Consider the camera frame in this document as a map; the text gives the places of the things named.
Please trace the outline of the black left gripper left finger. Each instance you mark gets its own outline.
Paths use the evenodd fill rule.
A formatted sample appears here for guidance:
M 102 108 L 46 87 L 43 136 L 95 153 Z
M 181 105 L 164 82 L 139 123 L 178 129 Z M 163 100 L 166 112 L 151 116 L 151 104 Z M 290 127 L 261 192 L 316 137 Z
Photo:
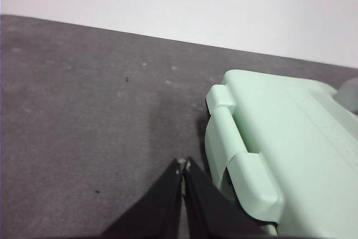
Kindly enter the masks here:
M 101 236 L 177 238 L 182 205 L 182 168 L 174 159 L 149 190 Z

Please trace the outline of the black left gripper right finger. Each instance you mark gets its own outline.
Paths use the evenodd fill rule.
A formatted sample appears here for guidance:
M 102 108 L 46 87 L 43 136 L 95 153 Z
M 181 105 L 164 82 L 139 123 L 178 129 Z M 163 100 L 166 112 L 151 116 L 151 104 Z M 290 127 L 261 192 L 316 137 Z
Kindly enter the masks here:
M 246 213 L 216 188 L 191 157 L 183 168 L 185 206 L 191 238 L 265 238 Z

